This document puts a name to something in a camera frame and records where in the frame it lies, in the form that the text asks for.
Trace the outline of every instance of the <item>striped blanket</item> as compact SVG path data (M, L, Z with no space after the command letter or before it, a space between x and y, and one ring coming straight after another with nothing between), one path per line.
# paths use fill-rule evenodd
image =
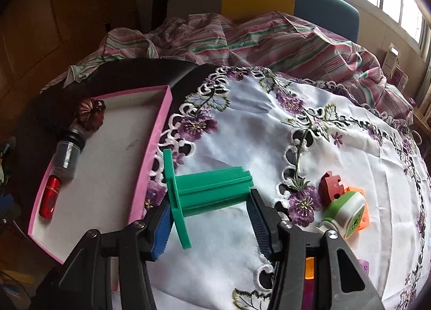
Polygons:
M219 14L194 14L188 20L166 19L143 34L117 28L99 49L69 67L45 88L88 77L98 66L123 58L175 58L197 64L264 66L285 77L334 81L354 99L390 119L412 122L412 108L386 83L377 58L365 48L326 29L285 13L272 12L241 25Z

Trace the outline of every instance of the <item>pink box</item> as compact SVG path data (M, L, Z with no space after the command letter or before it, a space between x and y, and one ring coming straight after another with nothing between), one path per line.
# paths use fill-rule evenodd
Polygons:
M95 98L105 101L105 119L87 139L75 178L62 186L52 220L43 219L39 207L51 160L30 219L29 236L59 263L87 230L112 232L141 219L149 173L172 103L167 85Z

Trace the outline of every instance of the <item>blue cushion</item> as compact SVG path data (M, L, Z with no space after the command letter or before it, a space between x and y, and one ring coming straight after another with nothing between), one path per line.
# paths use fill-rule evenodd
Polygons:
M294 16L358 41L359 12L343 0L295 0Z

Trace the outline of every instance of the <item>window sill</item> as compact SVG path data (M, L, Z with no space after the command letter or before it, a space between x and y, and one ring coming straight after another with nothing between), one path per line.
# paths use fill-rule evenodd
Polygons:
M406 41L409 46L419 55L421 55L421 49L419 48L419 44L413 39L397 22L395 22L391 17L389 17L385 12L383 12L380 8L376 7L372 3L367 0L344 0L347 3L351 4L353 7L363 9L368 13L372 14L379 20L381 20L385 25L390 27L393 31L395 31L404 41Z

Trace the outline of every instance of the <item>green spool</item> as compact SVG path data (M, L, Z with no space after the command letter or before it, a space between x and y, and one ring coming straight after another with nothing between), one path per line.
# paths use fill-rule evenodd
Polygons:
M241 166L175 176L171 149L163 151L163 163L172 216L183 249L191 248L184 217L245 202L253 186L250 172Z

